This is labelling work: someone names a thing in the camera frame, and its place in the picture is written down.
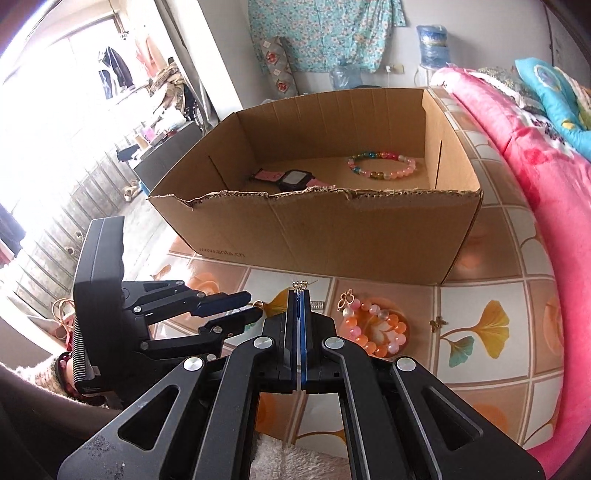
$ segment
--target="white wall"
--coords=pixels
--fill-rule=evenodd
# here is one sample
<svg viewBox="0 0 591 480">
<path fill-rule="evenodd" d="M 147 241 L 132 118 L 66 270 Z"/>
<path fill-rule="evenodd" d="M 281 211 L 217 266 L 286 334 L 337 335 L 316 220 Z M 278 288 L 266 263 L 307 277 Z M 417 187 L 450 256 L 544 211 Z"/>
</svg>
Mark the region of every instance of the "white wall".
<svg viewBox="0 0 591 480">
<path fill-rule="evenodd" d="M 560 20 L 548 12 L 552 26 L 554 64 L 585 86 L 591 86 L 591 67 Z"/>
<path fill-rule="evenodd" d="M 269 97 L 237 0 L 166 3 L 220 119 Z"/>
<path fill-rule="evenodd" d="M 240 0 L 248 18 L 248 0 Z M 404 75 L 391 74 L 390 85 L 409 87 L 420 62 L 417 25 L 441 24 L 450 35 L 452 61 L 467 68 L 511 67 L 515 59 L 550 61 L 550 35 L 540 0 L 403 0 L 407 27 L 394 28 L 384 65 L 401 63 Z M 296 73 L 301 92 L 330 90 L 326 73 Z M 387 74 L 364 75 L 367 84 L 387 84 Z"/>
</svg>

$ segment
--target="beaded bracelet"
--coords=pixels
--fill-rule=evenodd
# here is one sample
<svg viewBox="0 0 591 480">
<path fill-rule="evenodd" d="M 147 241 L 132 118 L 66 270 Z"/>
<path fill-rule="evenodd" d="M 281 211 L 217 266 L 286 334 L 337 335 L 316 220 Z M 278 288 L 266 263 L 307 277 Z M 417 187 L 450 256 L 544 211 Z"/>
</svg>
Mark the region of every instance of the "beaded bracelet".
<svg viewBox="0 0 591 480">
<path fill-rule="evenodd" d="M 341 294 L 337 309 L 343 315 L 345 335 L 369 355 L 391 358 L 400 353 L 408 341 L 405 318 L 375 303 L 361 302 L 352 289 Z"/>
<path fill-rule="evenodd" d="M 388 158 L 394 161 L 399 161 L 402 163 L 406 163 L 407 167 L 402 170 L 395 170 L 392 172 L 383 172 L 383 171 L 369 171 L 364 170 L 358 165 L 355 164 L 356 160 L 360 160 L 361 158 Z M 375 179 L 375 180 L 395 180 L 401 179 L 402 177 L 407 177 L 411 173 L 413 173 L 417 169 L 417 163 L 413 158 L 408 158 L 403 155 L 399 155 L 397 153 L 392 152 L 364 152 L 359 155 L 354 155 L 353 157 L 349 157 L 347 160 L 347 164 L 353 173 L 357 175 L 363 175 L 368 179 Z"/>
</svg>

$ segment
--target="hanging clothes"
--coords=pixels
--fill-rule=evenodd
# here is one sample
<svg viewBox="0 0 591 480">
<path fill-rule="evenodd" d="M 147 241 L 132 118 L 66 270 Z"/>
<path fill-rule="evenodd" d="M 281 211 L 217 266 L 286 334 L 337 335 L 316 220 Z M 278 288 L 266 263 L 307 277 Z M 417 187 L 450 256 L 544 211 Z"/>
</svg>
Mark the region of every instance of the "hanging clothes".
<svg viewBox="0 0 591 480">
<path fill-rule="evenodd" d="M 103 84 L 103 91 L 107 100 L 115 96 L 115 85 L 113 84 L 113 76 L 107 69 L 99 70 L 100 81 Z"/>
<path fill-rule="evenodd" d="M 148 77 L 156 77 L 158 72 L 167 67 L 164 57 L 149 35 L 145 38 L 136 38 L 135 46 L 137 47 L 135 57 L 144 65 Z"/>
<path fill-rule="evenodd" d="M 121 55 L 119 55 L 114 48 L 106 48 L 101 62 L 115 72 L 119 87 L 122 89 L 133 87 L 134 80 L 131 77 L 131 72 L 129 71 L 127 64 L 121 58 Z"/>
<path fill-rule="evenodd" d="M 249 0 L 248 16 L 264 71 L 259 42 L 280 35 L 295 71 L 328 72 L 344 57 L 375 72 L 392 27 L 406 26 L 401 0 Z"/>
</svg>

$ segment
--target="pink blanket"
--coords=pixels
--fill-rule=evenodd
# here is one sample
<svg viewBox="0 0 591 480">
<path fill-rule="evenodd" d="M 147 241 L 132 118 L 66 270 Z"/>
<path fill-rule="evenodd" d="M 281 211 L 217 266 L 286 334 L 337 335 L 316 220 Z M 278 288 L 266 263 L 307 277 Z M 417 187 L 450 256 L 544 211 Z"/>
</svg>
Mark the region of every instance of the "pink blanket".
<svg viewBox="0 0 591 480">
<path fill-rule="evenodd" d="M 554 436 L 530 450 L 549 478 L 591 424 L 591 164 L 467 71 L 443 69 L 433 80 L 464 105 L 505 157 L 554 267 L 564 322 L 564 386 Z"/>
</svg>

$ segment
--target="colorful bead bracelet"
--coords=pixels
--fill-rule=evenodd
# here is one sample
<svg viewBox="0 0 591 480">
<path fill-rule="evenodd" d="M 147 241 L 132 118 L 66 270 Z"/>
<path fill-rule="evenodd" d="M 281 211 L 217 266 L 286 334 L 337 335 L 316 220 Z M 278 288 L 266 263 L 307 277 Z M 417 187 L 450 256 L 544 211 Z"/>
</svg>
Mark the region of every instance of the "colorful bead bracelet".
<svg viewBox="0 0 591 480">
<path fill-rule="evenodd" d="M 361 158 L 387 158 L 394 161 L 399 161 L 402 163 L 406 163 L 407 166 L 402 170 L 395 170 L 392 172 L 383 172 L 383 171 L 369 171 L 364 170 L 359 167 L 355 162 L 360 160 Z M 392 152 L 364 152 L 359 155 L 354 155 L 353 157 L 349 157 L 347 160 L 347 164 L 353 173 L 357 175 L 363 175 L 368 179 L 375 179 L 375 180 L 395 180 L 401 179 L 402 177 L 407 177 L 411 173 L 413 173 L 417 169 L 417 163 L 413 158 L 408 158 L 403 155 L 398 155 L 397 153 Z"/>
</svg>

